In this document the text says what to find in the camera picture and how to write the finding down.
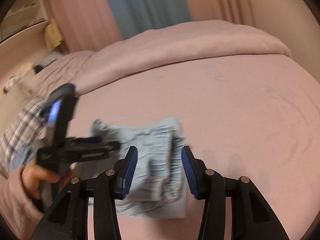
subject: mattress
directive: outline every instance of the mattress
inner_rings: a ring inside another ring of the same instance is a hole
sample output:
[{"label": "mattress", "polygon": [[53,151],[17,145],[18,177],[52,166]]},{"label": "mattress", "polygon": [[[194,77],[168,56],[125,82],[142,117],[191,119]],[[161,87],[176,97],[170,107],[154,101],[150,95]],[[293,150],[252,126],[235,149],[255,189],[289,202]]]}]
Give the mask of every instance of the mattress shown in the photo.
[{"label": "mattress", "polygon": [[[46,95],[64,82],[81,96],[70,136],[88,135],[97,118],[143,126],[173,116],[208,168],[254,182],[291,240],[320,210],[320,84],[278,39],[222,21],[186,23],[68,55],[30,85]],[[196,239],[202,211],[188,195],[185,219],[119,216],[122,239]]]}]

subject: metal pin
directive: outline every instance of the metal pin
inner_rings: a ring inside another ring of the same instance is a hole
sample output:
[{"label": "metal pin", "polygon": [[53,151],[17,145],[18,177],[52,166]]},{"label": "metal pin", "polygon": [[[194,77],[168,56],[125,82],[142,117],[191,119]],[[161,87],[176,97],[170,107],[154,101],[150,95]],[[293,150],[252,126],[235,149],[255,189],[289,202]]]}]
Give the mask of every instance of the metal pin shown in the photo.
[{"label": "metal pin", "polygon": [[212,170],[212,169],[206,169],[205,170],[205,174],[207,174],[207,175],[213,175],[214,174],[214,170]]},{"label": "metal pin", "polygon": [[80,181],[80,179],[79,179],[78,177],[73,177],[73,178],[71,179],[71,183],[72,183],[72,184],[77,184],[79,181]]},{"label": "metal pin", "polygon": [[243,177],[241,177],[241,181],[242,181],[243,183],[248,183],[250,180],[249,180],[248,177],[243,176]]},{"label": "metal pin", "polygon": [[115,170],[113,170],[113,169],[110,169],[110,170],[107,170],[106,171],[106,174],[108,175],[108,176],[112,176],[113,174],[115,174],[116,172],[115,172]]}]

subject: plaid fabric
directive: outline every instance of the plaid fabric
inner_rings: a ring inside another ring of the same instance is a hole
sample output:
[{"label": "plaid fabric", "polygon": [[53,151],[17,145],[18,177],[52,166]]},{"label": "plaid fabric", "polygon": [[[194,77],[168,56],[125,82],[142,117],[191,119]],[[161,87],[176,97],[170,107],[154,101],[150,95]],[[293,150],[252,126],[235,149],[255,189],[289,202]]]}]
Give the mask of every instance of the plaid fabric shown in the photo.
[{"label": "plaid fabric", "polygon": [[2,135],[0,142],[0,165],[2,172],[7,177],[8,163],[23,146],[31,146],[33,141],[40,135],[45,122],[39,117],[39,112],[45,101],[35,98],[21,111],[11,127]]}]

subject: pink comforter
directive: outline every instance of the pink comforter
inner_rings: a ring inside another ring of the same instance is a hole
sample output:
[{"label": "pink comforter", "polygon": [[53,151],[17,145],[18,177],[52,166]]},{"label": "pink comforter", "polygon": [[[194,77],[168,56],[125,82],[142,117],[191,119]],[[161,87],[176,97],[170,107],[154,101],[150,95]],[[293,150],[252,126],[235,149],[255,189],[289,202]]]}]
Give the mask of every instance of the pink comforter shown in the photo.
[{"label": "pink comforter", "polygon": [[[185,23],[67,55],[30,85],[48,95],[65,82],[82,95],[70,135],[87,135],[97,118],[142,126],[174,116],[208,168],[252,179],[291,240],[316,217],[320,85],[277,38],[223,21]],[[122,238],[196,239],[203,203],[187,205],[183,220],[119,217]]]}]

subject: human hand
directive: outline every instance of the human hand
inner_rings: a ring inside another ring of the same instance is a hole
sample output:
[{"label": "human hand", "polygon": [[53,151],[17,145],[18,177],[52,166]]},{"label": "human hand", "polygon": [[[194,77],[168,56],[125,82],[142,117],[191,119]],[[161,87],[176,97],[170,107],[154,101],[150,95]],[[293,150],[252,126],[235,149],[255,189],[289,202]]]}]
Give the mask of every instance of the human hand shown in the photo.
[{"label": "human hand", "polygon": [[[63,186],[65,186],[72,178],[72,172],[61,180]],[[44,180],[49,183],[57,183],[60,180],[60,176],[48,169],[45,169],[36,164],[35,160],[32,160],[24,168],[21,179],[27,195],[34,199],[41,199],[40,182]]]}]

